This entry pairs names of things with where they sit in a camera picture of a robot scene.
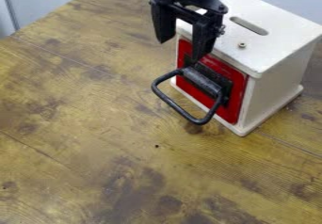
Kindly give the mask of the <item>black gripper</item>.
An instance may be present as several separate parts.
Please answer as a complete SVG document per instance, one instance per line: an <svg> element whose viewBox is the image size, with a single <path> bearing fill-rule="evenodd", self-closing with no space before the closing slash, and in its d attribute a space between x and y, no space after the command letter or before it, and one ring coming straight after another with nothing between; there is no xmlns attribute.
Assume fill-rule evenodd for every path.
<svg viewBox="0 0 322 224"><path fill-rule="evenodd" d="M226 32L226 5L220 0L150 0L150 3L159 43L174 38L176 19L194 24L191 58L194 62L199 61L212 51L216 39Z"/></svg>

